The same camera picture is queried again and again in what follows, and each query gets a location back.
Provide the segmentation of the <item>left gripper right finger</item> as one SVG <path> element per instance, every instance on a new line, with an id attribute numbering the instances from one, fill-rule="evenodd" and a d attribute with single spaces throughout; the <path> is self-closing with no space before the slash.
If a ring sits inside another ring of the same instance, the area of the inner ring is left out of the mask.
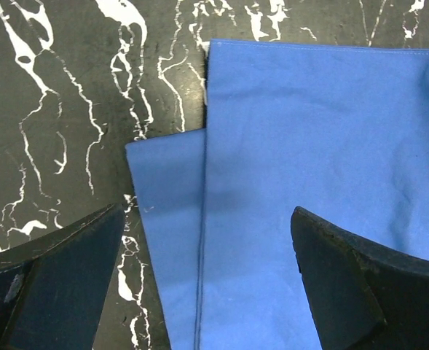
<path id="1" fill-rule="evenodd" d="M 429 349 L 429 261 L 296 207 L 291 237 L 323 349 Z"/>

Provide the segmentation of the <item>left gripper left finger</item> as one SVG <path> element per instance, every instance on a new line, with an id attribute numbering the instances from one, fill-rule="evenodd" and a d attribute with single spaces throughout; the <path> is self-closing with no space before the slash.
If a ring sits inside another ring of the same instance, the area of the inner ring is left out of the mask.
<path id="1" fill-rule="evenodd" d="M 91 349 L 125 214 L 108 205 L 0 252 L 0 349 Z"/>

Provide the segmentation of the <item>blue surgical cloth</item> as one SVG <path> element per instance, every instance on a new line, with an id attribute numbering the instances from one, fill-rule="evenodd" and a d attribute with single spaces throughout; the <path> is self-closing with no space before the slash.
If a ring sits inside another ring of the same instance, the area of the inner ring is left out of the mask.
<path id="1" fill-rule="evenodd" d="M 429 260 L 429 50 L 214 39 L 207 125 L 126 147 L 172 349 L 319 349 L 304 207 Z"/>

